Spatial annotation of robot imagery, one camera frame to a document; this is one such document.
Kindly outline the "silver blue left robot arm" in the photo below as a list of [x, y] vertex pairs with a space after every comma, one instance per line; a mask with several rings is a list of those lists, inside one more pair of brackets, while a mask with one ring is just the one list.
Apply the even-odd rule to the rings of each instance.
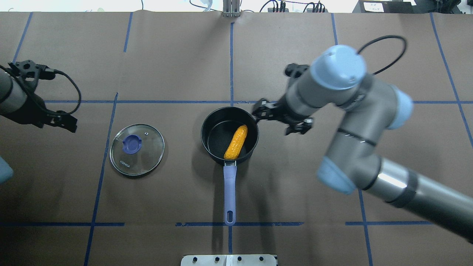
[[[47, 109], [44, 100], [35, 94], [40, 79], [52, 80], [59, 74], [69, 80], [78, 93], [78, 101], [73, 111], [52, 111]], [[76, 132], [77, 119], [72, 116], [81, 105], [82, 94], [77, 84], [62, 71], [46, 68], [38, 71], [14, 71], [13, 67], [1, 66], [1, 116], [19, 125], [45, 125], [60, 127]]]

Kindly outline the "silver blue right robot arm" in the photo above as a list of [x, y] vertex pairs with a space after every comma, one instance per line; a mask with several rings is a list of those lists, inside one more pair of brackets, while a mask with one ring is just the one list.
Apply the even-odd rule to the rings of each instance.
[[413, 111], [409, 95], [369, 74], [363, 57], [335, 45], [311, 65], [290, 64], [285, 94], [274, 104], [253, 105], [257, 121], [277, 120], [286, 134], [305, 134], [312, 115], [327, 104], [345, 114], [321, 160], [318, 179], [351, 194], [361, 189], [472, 242], [472, 198], [375, 153], [383, 131], [404, 125]]

